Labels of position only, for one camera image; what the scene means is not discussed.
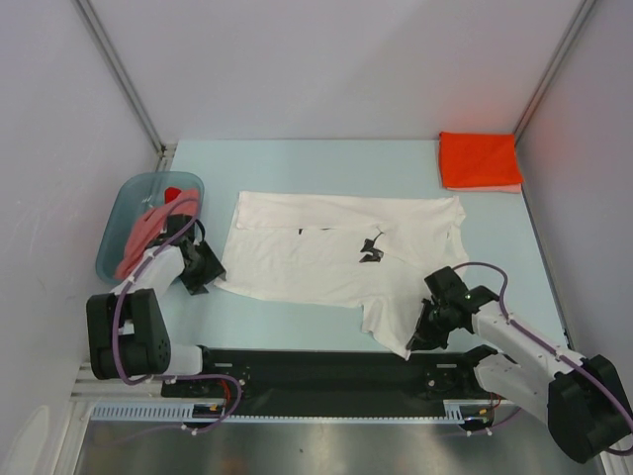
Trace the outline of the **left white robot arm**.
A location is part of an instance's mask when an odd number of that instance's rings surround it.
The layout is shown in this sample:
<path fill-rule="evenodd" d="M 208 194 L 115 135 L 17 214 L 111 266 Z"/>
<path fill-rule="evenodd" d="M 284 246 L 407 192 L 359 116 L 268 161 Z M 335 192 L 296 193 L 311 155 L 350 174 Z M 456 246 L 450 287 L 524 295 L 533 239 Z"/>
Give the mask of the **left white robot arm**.
<path fill-rule="evenodd" d="M 95 377 L 128 385 L 153 377 L 184 378 L 195 394 L 212 393 L 219 383 L 218 370 L 204 362 L 204 347 L 171 341 L 160 299 L 176 281 L 191 296 L 207 294 L 208 285 L 225 274 L 198 218 L 165 217 L 158 234 L 141 246 L 139 259 L 124 272 L 122 282 L 86 303 Z"/>

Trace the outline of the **white printed t shirt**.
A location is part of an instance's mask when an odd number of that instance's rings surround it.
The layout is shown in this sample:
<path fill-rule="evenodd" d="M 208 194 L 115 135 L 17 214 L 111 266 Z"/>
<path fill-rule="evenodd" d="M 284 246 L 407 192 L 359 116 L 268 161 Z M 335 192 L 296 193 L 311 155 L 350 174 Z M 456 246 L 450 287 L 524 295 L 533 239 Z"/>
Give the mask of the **white printed t shirt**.
<path fill-rule="evenodd" d="M 397 356 L 430 292 L 467 260 L 456 196 L 388 199 L 242 191 L 216 286 L 264 301 L 359 308 L 362 331 Z"/>

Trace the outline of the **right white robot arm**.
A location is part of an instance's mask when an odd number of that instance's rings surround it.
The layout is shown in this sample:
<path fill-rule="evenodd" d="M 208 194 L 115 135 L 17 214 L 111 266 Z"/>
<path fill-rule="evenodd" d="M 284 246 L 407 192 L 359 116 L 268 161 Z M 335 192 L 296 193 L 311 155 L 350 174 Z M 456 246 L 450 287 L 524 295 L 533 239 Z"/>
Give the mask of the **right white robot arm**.
<path fill-rule="evenodd" d="M 469 288 L 456 267 L 443 267 L 424 282 L 430 292 L 409 350 L 445 348 L 449 335 L 466 330 L 484 340 L 481 358 L 458 369 L 456 384 L 468 397 L 497 394 L 543 423 L 559 448 L 586 463 L 619 447 L 632 433 L 632 408 L 614 364 L 586 357 L 538 332 L 505 303 L 504 288 Z"/>

